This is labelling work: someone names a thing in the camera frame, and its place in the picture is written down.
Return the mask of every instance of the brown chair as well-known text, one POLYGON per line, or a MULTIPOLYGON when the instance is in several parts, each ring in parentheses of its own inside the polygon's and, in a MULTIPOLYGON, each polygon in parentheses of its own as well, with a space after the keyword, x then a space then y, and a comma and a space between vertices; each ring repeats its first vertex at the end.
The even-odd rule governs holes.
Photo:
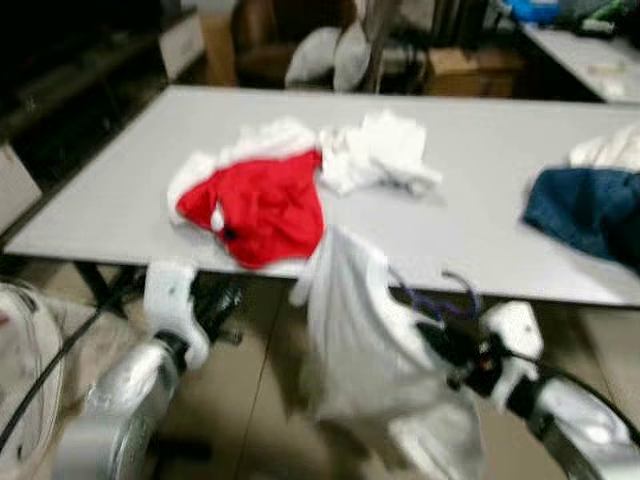
POLYGON ((296 47, 320 27, 346 28, 353 0, 239 0, 232 17, 240 85, 284 88, 296 47))

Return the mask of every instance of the hanging white cloth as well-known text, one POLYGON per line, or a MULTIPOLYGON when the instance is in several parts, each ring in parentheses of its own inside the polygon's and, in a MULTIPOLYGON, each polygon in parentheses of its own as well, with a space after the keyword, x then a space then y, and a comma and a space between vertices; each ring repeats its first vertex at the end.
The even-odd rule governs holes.
POLYGON ((481 478, 483 446, 469 392, 445 383, 449 366, 397 303, 378 249, 330 227, 291 292, 308 302, 305 368, 318 420, 332 420, 384 454, 394 447, 433 480, 481 478))

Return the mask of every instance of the desk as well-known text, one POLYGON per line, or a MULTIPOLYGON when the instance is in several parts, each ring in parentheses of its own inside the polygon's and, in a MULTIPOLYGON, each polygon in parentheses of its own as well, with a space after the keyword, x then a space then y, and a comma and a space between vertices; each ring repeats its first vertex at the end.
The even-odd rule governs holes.
POLYGON ((533 25, 522 30, 602 101, 640 104, 640 50, 626 39, 583 38, 533 25))
MULTIPOLYGON (((208 271, 241 271, 209 233, 169 223, 166 188, 196 151, 233 142, 241 126, 294 115, 312 128, 359 123, 391 108, 428 128, 426 159, 444 173, 427 198, 372 188, 341 198, 320 189, 328 224, 382 248, 414 287, 456 290, 440 272, 484 294, 640 306, 640 278, 520 223, 527 186, 577 142, 637 120, 604 105, 347 96, 170 87, 6 247, 35 257, 144 265, 185 257, 208 271)), ((259 272, 294 278, 300 261, 259 272)))

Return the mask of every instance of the white pillow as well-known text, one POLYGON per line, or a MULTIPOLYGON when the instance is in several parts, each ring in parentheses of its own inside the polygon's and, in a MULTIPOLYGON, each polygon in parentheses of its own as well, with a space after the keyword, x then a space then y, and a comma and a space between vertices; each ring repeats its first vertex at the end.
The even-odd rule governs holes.
POLYGON ((285 86, 308 83, 327 74, 333 68, 333 54, 340 33, 336 27, 323 27, 310 33, 293 54, 284 79, 285 86))
POLYGON ((367 42, 360 22, 355 22, 344 33, 336 47, 333 89, 348 92, 355 89, 362 79, 371 58, 371 45, 367 42))

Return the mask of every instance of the blue cloth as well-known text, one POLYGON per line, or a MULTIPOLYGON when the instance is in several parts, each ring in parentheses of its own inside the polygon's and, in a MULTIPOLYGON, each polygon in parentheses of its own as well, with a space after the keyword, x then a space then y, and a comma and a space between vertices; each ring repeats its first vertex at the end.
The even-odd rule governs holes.
POLYGON ((640 267, 640 175, 622 170, 543 171, 523 220, 583 252, 640 267))

